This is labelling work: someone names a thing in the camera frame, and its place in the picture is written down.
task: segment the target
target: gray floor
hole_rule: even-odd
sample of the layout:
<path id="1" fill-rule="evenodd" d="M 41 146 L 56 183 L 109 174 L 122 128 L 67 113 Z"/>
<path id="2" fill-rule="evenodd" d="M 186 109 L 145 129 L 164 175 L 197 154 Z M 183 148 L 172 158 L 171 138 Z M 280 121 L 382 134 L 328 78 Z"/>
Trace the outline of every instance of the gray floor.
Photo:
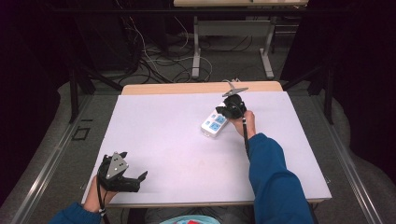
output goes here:
<path id="1" fill-rule="evenodd" d="M 205 43 L 207 45 L 210 43 L 212 49 L 231 49 L 243 38 L 217 37 L 209 38 L 208 42 L 202 43 L 203 47 Z M 240 46 L 240 49 L 247 46 L 248 41 L 249 39 Z M 276 51 L 270 55 L 276 79 L 279 79 L 291 42 L 292 36 L 278 36 L 276 39 Z M 210 81 L 236 77 L 242 81 L 266 80 L 258 52 L 259 46 L 262 46 L 262 41 L 254 39 L 251 46 L 244 51 L 204 50 L 202 57 L 207 58 L 210 64 L 202 61 L 202 67 L 210 71 L 210 65 L 212 66 Z M 186 67 L 191 67 L 191 60 L 182 63 Z M 157 68 L 170 79 L 183 70 L 180 65 L 164 67 L 157 64 Z M 144 73 L 144 71 L 139 70 L 136 73 Z M 201 71 L 201 75 L 205 78 L 204 70 Z M 121 84 L 139 81 L 139 77 L 131 77 L 123 80 Z M 394 222 L 393 220 L 396 220 L 395 186 L 382 171 L 348 150 L 349 126 L 342 107 L 333 101 L 332 114 L 335 124 L 328 125 L 321 112 L 323 94 L 308 96 L 305 90 L 307 84 L 303 82 L 295 86 L 289 94 L 322 173 L 329 179 L 332 199 L 316 207 L 315 214 L 319 223 Z M 103 83 L 95 82 L 95 86 L 97 88 L 95 95 L 80 95 L 81 115 L 72 125 L 68 125 L 70 119 L 68 85 L 65 84 L 59 89 L 62 101 L 56 118 L 20 182 L 1 207 L 1 223 L 47 223 L 57 211 L 71 202 L 81 200 L 83 190 L 80 187 L 91 174 L 119 94 Z M 71 134 L 83 128 L 90 129 L 86 140 L 73 140 Z M 58 162 L 49 160 L 54 158 L 59 159 Z M 52 170 L 53 173 L 44 172 L 48 170 Z M 40 184 L 39 181 L 35 181 L 40 178 L 47 178 L 49 182 L 42 185 L 43 189 L 35 189 L 35 183 Z M 112 223 L 121 223 L 121 221 L 125 223 L 127 211 L 112 208 L 109 209 L 109 217 Z"/>

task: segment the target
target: person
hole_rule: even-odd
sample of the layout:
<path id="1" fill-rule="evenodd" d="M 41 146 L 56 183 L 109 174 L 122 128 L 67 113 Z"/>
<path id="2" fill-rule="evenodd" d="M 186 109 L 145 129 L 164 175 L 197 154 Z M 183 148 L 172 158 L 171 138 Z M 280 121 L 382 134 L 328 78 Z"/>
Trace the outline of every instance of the person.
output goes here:
<path id="1" fill-rule="evenodd" d="M 286 167 L 283 149 L 277 141 L 267 137 L 264 133 L 256 133 L 255 116 L 248 110 L 244 114 L 247 121 L 247 139 L 249 144 L 248 157 L 249 181 L 255 195 L 253 204 L 255 223 L 313 223 L 311 210 L 304 196 L 303 188 L 298 177 Z M 237 132 L 244 136 L 242 119 L 229 119 Z M 84 206 L 73 203 L 59 212 L 50 223 L 100 223 L 99 202 L 97 199 L 96 179 L 92 181 L 87 201 Z M 108 192 L 105 204 L 116 195 Z M 189 223 L 191 216 L 187 210 L 174 210 L 171 219 L 164 216 L 155 216 L 160 210 L 148 210 L 147 223 Z M 227 223 L 224 217 L 232 214 L 233 218 L 245 219 L 245 211 L 231 211 L 230 208 L 211 207 L 209 214 L 203 213 L 203 220 L 194 220 L 191 223 Z"/>

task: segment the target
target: blue clothing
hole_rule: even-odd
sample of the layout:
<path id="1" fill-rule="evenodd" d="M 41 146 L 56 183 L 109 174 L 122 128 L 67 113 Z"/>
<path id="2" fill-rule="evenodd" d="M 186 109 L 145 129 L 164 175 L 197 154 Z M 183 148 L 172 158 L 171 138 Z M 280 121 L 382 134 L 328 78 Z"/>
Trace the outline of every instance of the blue clothing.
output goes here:
<path id="1" fill-rule="evenodd" d="M 256 223 L 313 223 L 300 180 L 286 168 L 282 147 L 263 133 L 254 135 L 248 143 Z M 73 203 L 49 223 L 99 224 L 100 220 L 99 214 Z"/>

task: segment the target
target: white tabletop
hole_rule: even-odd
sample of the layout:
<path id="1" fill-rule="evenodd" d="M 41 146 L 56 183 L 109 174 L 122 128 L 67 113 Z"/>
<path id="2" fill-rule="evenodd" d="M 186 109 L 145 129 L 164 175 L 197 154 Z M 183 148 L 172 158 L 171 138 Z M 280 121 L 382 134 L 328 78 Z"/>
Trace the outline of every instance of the white tabletop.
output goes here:
<path id="1" fill-rule="evenodd" d="M 240 95 L 256 115 L 257 130 L 283 147 L 287 166 L 300 178 L 306 199 L 330 199 L 288 94 L 246 91 Z M 243 138 L 232 124 L 216 138 L 206 137 L 200 130 L 222 100 L 219 93 L 119 96 L 92 176 L 104 155 L 114 151 L 128 152 L 125 177 L 137 178 L 145 171 L 148 175 L 139 192 L 121 192 L 110 206 L 252 203 Z"/>
<path id="2" fill-rule="evenodd" d="M 175 0 L 175 7 L 303 6 L 308 0 Z"/>

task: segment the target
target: gray carpet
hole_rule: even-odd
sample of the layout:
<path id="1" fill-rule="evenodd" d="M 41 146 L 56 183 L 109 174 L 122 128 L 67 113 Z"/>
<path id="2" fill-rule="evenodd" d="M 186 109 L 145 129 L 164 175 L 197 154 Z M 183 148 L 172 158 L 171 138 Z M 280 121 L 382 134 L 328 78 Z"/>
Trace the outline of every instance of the gray carpet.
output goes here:
<path id="1" fill-rule="evenodd" d="M 241 40 L 243 40 L 243 37 L 212 38 L 208 41 L 210 41 L 212 49 L 214 47 L 231 49 Z M 279 36 L 276 39 L 276 52 L 270 55 L 277 79 L 279 79 L 291 41 L 292 37 Z M 251 47 L 244 51 L 203 51 L 202 56 L 211 62 L 213 69 L 210 81 L 222 81 L 223 79 L 236 77 L 242 81 L 265 80 L 258 52 L 260 45 L 261 41 L 254 40 L 251 43 Z M 191 67 L 191 61 L 180 63 L 183 66 Z M 209 63 L 202 61 L 202 67 L 210 71 Z M 157 65 L 157 68 L 170 79 L 183 71 L 180 64 L 166 67 Z M 136 73 L 144 73 L 144 71 L 139 69 Z M 205 70 L 202 70 L 201 74 L 202 78 L 205 78 Z M 121 84 L 138 83 L 141 80 L 142 77 L 129 77 L 124 79 Z M 84 192 L 81 186 L 90 177 L 97 152 L 106 132 L 106 126 L 116 103 L 116 94 L 118 94 L 118 92 L 114 92 L 103 83 L 95 82 L 95 86 L 98 91 L 94 96 L 83 96 L 81 94 L 80 101 L 83 102 L 85 100 L 84 102 L 87 102 L 87 106 L 81 108 L 81 116 L 74 124 L 72 132 L 76 133 L 76 130 L 79 129 L 80 131 L 74 136 L 79 138 L 83 137 L 84 132 L 89 129 L 86 139 L 67 139 L 64 145 L 61 146 L 59 143 L 62 142 L 64 133 L 70 130 L 67 123 L 70 118 L 70 98 L 67 84 L 59 89 L 62 101 L 56 118 L 20 182 L 1 207 L 1 223 L 10 223 L 16 216 L 18 209 L 23 205 L 23 200 L 29 194 L 29 190 L 35 183 L 50 154 L 60 147 L 66 148 L 64 154 L 62 154 L 62 159 L 57 165 L 50 182 L 45 186 L 46 188 L 41 198 L 39 198 L 37 204 L 34 203 L 31 207 L 32 209 L 27 215 L 26 222 L 47 223 L 57 211 L 65 208 L 71 202 L 79 202 L 81 200 Z M 323 121 L 323 115 L 318 110 L 317 101 L 321 101 L 322 97 L 308 96 L 305 89 L 306 83 L 296 86 L 289 91 L 290 99 L 295 106 L 308 141 L 317 157 L 319 167 L 330 180 L 329 188 L 333 196 L 329 201 L 320 203 L 316 207 L 315 214 L 318 217 L 318 221 L 319 223 L 367 223 L 368 221 L 361 210 L 354 189 L 351 187 L 350 181 L 335 153 L 335 143 L 330 138 L 327 124 Z M 335 122 L 334 127 L 343 144 L 348 146 L 349 127 L 347 119 L 342 107 L 335 101 L 332 113 Z M 353 153 L 351 153 L 351 156 L 383 223 L 392 223 L 393 220 L 396 220 L 395 186 L 382 171 L 354 156 Z M 112 223 L 120 223 L 121 220 L 123 223 L 126 222 L 127 211 L 119 208 L 110 208 L 108 214 Z"/>

